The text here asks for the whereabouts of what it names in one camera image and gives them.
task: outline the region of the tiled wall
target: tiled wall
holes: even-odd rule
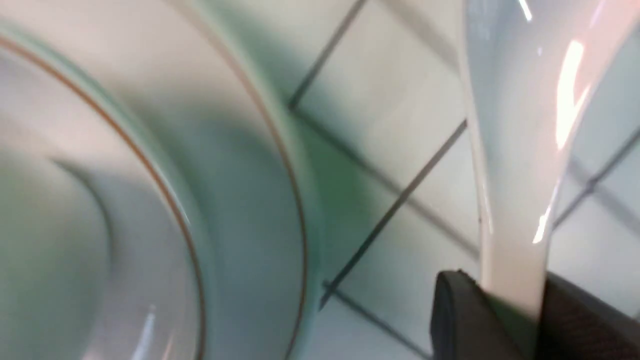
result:
[[[212,1],[298,118],[316,173],[329,291],[308,358],[429,358],[435,274],[478,271],[456,59],[462,0]],[[585,120],[550,255],[552,270],[630,315],[640,309],[640,182],[627,179],[640,174],[640,149],[620,149],[639,124]],[[607,170],[612,159],[622,166]]]

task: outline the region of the tile grout line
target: tile grout line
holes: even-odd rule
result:
[[[584,168],[584,166],[580,164],[580,161],[578,159],[572,158],[570,160],[568,171],[569,174],[571,174],[573,178],[576,181],[580,182],[583,186],[586,186],[588,184],[589,173]],[[617,196],[612,194],[609,189],[607,189],[607,187],[602,184],[594,185],[592,194],[593,197],[602,206],[604,206],[616,220],[618,220],[629,231],[633,232],[638,238],[640,238],[640,219],[635,216],[634,212],[631,209],[629,209],[624,203],[618,200]]]
[[[325,281],[323,283],[323,286],[325,288],[328,288],[330,286],[330,283],[328,281]],[[371,311],[366,310],[362,305],[357,303],[351,297],[347,296],[345,293],[341,292],[340,290],[336,290],[334,292],[334,295],[343,304],[347,305],[352,311],[358,313],[358,315],[362,316],[366,320],[373,323],[379,329],[386,332],[387,335],[394,338],[396,341],[400,342],[402,345],[404,345],[406,348],[411,350],[416,355],[420,356],[425,360],[432,360],[432,357],[429,354],[427,354],[423,349],[421,349],[418,345],[414,344],[412,341],[402,336],[399,331],[392,328],[389,324],[384,322],[381,318],[378,318]]]
[[[313,130],[316,134],[318,134],[325,141],[330,143],[335,149],[340,151],[343,155],[345,155],[349,160],[353,161],[357,166],[359,166],[365,173],[369,174],[375,180],[379,181],[382,186],[387,188],[388,191],[394,194],[402,193],[402,188],[395,184],[389,177],[383,174],[382,171],[371,165],[369,162],[362,159],[360,156],[355,154],[347,145],[344,145],[340,140],[338,140],[335,136],[333,136],[329,131],[327,131],[323,126],[319,125],[316,121],[312,120],[307,114],[303,111],[296,111],[296,115],[298,118],[304,122],[311,130]],[[414,211],[418,213],[419,216],[424,218],[430,224],[433,224],[438,228],[441,232],[443,232],[448,238],[458,246],[463,252],[467,253],[473,259],[479,259],[480,250],[473,246],[471,241],[467,240],[462,234],[460,234],[453,226],[447,223],[446,220],[440,218],[437,214],[433,212],[433,210],[429,209],[427,206],[420,203],[420,201],[410,197],[406,201],[407,206],[413,208]]]
[[[433,170],[438,162],[444,157],[449,149],[458,141],[460,136],[467,128],[467,121],[463,120],[456,130],[451,134],[447,141],[442,144],[439,150],[431,157],[427,164],[418,172],[418,174],[411,180],[409,185],[400,193],[400,196],[391,205],[389,210],[382,216],[380,221],[376,224],[374,229],[369,233],[365,241],[361,244],[360,248],[352,255],[351,259],[344,265],[342,270],[331,281],[328,289],[324,292],[324,295],[320,301],[320,310],[326,305],[333,292],[338,288],[340,283],[349,275],[355,265],[359,262],[362,256],[367,252],[369,247],[373,244],[374,240],[382,232],[385,226],[389,223],[391,218],[400,209],[400,207],[407,201],[413,191],[421,184],[424,178]]]
[[[351,8],[331,35],[331,38],[320,52],[320,55],[316,58],[314,64],[311,66],[311,69],[307,72],[305,77],[300,82],[300,85],[298,85],[297,89],[291,96],[291,99],[288,103],[288,107],[290,110],[296,109],[298,107],[300,100],[305,95],[313,81],[316,79],[318,73],[320,73],[320,70],[324,67],[327,59],[333,53],[333,50],[335,50],[340,40],[342,40],[342,37],[349,29],[356,16],[360,13],[360,10],[366,2],[367,0],[356,0],[353,5],[351,5]]]
[[[616,151],[611,159],[607,161],[607,163],[598,171],[591,179],[587,180],[586,187],[583,189],[578,196],[571,202],[571,204],[554,220],[553,228],[557,229],[562,223],[580,206],[582,201],[586,199],[590,194],[592,194],[597,184],[602,181],[607,175],[613,171],[613,169],[618,166],[628,155],[631,153],[631,150],[636,145],[636,143],[640,140],[640,127],[637,128],[633,134],[625,140],[622,147]],[[569,163],[569,170],[577,166],[576,160],[573,160]]]

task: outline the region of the white plate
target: white plate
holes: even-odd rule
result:
[[[229,34],[183,2],[15,0],[0,13],[132,108],[186,177],[214,248],[198,255],[212,266],[205,358],[295,358],[319,289],[317,202],[286,112]]]
[[[30,351],[193,358],[204,330],[193,241],[207,237],[186,185],[138,122],[90,78],[4,25],[0,80],[2,146],[53,160],[80,177],[109,227],[110,269],[95,321],[84,319],[93,324],[86,341],[57,343],[66,348],[49,354],[53,349],[39,347],[34,334],[38,345]],[[75,290],[64,289],[70,299],[84,296]],[[64,309],[51,313],[52,328],[68,321]]]

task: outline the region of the plate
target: plate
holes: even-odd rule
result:
[[[109,230],[103,296],[91,311],[95,318],[80,320],[91,331],[76,347],[63,340],[72,334],[50,334],[57,350],[35,334],[35,357],[51,350],[85,359],[194,358],[205,313],[193,244],[206,243],[208,235],[185,182],[140,122],[99,85],[6,24],[0,79],[2,146],[75,174],[98,199]],[[71,284],[63,291],[85,301]],[[51,327],[70,321],[64,309],[50,313]]]
[[[204,358],[292,359],[319,293],[318,202],[286,111],[204,10],[158,0],[0,4],[133,109],[185,177],[214,249],[196,254],[211,267]]]

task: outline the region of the white tile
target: white tile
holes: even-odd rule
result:
[[[457,75],[377,1],[363,7],[301,106],[398,184],[465,117]]]
[[[548,267],[621,312],[640,307],[640,239],[587,198],[552,235]]]
[[[618,202],[631,210],[640,219],[640,145],[620,162],[602,181],[602,186]]]
[[[419,360],[339,300],[330,300],[318,314],[304,360]]]
[[[459,268],[477,274],[472,258],[405,206],[340,290],[430,353],[436,275],[440,270]]]
[[[415,197],[479,247],[478,203],[468,131],[415,191]]]
[[[640,127],[639,62],[637,35],[622,47],[585,112],[573,151],[591,173],[601,170]]]
[[[462,28],[462,0],[379,0],[390,6],[413,11],[428,22],[446,41],[455,46]]]
[[[210,1],[288,99],[355,0]]]
[[[331,280],[396,198],[302,120],[298,124],[323,207],[323,272]]]

